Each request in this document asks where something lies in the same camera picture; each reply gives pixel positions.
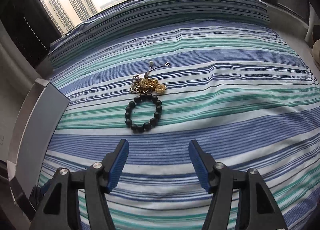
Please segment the striped blue green bedsheet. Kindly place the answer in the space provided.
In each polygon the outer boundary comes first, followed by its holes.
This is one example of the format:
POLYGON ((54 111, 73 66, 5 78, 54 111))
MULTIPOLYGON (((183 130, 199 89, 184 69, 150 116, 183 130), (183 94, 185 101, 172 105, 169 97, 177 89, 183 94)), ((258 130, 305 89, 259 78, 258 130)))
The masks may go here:
POLYGON ((38 184, 57 168, 82 170, 124 138, 130 152, 107 195, 117 229, 201 229, 211 196, 188 144, 229 168, 255 168, 289 229, 319 200, 319 81, 274 31, 204 21, 104 43, 51 83, 70 103, 38 184))

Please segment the beige cushion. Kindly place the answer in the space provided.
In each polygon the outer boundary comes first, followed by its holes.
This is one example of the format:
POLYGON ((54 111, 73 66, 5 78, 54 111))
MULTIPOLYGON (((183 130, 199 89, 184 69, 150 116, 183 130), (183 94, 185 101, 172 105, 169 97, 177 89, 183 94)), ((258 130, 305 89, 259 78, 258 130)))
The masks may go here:
POLYGON ((312 57, 315 61, 317 68, 320 67, 320 25, 314 25, 312 30, 312 57))

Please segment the striped pillow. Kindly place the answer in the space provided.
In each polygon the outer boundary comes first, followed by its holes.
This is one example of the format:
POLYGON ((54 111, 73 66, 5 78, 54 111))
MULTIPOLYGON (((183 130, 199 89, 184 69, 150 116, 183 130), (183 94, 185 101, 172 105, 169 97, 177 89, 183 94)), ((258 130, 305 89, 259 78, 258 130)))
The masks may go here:
POLYGON ((128 0, 80 23, 50 45, 54 68, 101 44, 149 29, 194 20, 218 19, 267 27, 270 18, 261 0, 128 0))

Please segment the white cardboard box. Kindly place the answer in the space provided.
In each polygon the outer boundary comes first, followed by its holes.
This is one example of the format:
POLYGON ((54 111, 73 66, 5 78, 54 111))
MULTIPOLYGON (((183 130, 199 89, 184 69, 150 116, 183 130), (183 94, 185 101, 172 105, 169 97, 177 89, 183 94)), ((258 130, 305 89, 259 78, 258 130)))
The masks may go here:
POLYGON ((31 220, 36 209, 29 201, 39 181, 48 144, 70 100, 48 80, 36 79, 16 118, 7 158, 14 202, 31 220))

